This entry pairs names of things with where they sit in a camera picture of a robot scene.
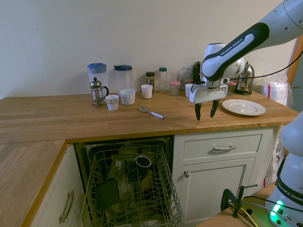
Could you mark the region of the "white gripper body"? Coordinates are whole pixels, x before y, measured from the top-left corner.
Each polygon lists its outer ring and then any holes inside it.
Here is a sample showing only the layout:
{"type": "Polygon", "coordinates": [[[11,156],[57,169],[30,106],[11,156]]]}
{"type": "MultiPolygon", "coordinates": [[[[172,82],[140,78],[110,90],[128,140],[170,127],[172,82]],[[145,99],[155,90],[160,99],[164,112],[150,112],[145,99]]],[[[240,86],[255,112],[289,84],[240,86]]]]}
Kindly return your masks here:
{"type": "Polygon", "coordinates": [[[227,96],[227,90],[228,86],[226,84],[210,89],[205,87],[203,81],[201,83],[194,83],[191,87],[189,100],[194,104],[219,100],[227,96]]]}

